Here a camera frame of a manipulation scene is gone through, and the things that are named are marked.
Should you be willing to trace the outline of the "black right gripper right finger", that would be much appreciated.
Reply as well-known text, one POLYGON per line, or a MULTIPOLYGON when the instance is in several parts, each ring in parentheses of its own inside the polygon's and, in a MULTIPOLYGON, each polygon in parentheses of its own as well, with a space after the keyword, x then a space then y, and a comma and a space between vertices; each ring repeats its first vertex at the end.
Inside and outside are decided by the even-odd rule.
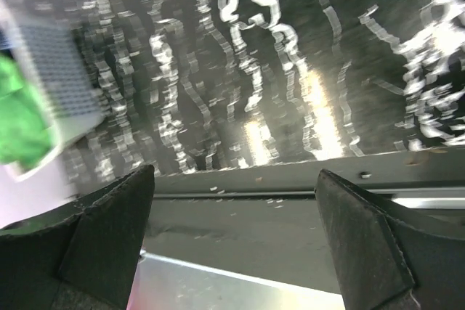
POLYGON ((464 227, 323 169, 315 197, 346 309, 463 309, 464 227))

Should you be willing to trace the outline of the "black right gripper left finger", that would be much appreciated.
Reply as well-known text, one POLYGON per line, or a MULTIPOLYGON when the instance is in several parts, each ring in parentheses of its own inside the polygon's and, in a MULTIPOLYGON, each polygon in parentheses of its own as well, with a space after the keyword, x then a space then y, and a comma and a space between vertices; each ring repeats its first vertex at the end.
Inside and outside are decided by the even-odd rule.
POLYGON ((125 309, 154 167, 1 229, 1 309, 125 309))

